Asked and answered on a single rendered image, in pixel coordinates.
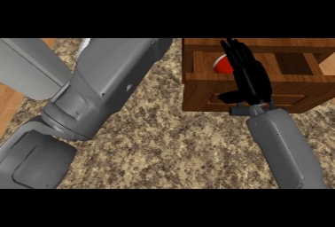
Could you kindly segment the wooden drawer front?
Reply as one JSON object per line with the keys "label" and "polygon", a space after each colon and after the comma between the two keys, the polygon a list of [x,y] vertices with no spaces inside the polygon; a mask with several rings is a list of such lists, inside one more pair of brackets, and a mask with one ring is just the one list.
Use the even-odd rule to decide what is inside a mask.
{"label": "wooden drawer front", "polygon": [[[335,75],[271,74],[271,99],[274,105],[301,114],[335,98]],[[186,73],[183,91],[183,111],[226,112],[217,95],[236,90],[234,77],[230,74]]]}

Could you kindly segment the wooden drawer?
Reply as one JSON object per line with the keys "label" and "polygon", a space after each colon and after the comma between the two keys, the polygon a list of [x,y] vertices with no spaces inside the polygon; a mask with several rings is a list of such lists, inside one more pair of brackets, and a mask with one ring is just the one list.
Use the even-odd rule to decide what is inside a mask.
{"label": "wooden drawer", "polygon": [[[335,98],[335,75],[271,74],[271,99],[274,105],[301,114]],[[183,111],[226,112],[217,95],[236,90],[234,77],[230,74],[186,73],[183,91]]]}
{"label": "wooden drawer", "polygon": [[[195,51],[189,65],[183,67],[186,81],[233,81],[231,74],[214,71],[214,62],[223,52]],[[313,53],[255,53],[271,82],[335,83],[335,74],[324,75]]]}

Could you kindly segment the wooden cabinet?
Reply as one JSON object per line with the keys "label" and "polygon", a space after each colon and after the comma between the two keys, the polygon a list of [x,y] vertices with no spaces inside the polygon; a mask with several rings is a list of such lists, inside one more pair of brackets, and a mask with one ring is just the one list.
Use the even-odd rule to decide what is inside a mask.
{"label": "wooden cabinet", "polygon": [[[237,38],[254,52],[335,52],[335,38]],[[187,50],[215,51],[224,49],[220,45],[221,38],[184,38],[183,44]]]}

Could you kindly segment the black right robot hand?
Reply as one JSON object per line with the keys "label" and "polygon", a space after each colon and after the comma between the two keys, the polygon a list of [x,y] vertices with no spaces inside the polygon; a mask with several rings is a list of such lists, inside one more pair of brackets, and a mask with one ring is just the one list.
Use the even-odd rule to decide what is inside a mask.
{"label": "black right robot hand", "polygon": [[226,104],[246,102],[251,106],[271,102],[271,82],[262,64],[248,46],[227,38],[220,41],[233,68],[236,90],[218,95]]}

